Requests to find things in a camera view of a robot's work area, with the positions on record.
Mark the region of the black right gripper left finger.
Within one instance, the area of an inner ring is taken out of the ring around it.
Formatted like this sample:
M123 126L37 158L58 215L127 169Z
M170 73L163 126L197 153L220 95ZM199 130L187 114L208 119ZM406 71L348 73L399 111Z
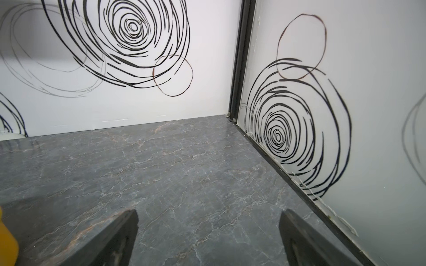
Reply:
M127 266L138 232L138 214L131 209L67 258L63 266Z

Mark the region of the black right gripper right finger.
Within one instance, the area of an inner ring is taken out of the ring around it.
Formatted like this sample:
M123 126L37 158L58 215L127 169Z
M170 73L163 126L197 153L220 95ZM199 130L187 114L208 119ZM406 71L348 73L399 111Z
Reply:
M356 265L352 259L290 209L281 212L279 231L291 266Z

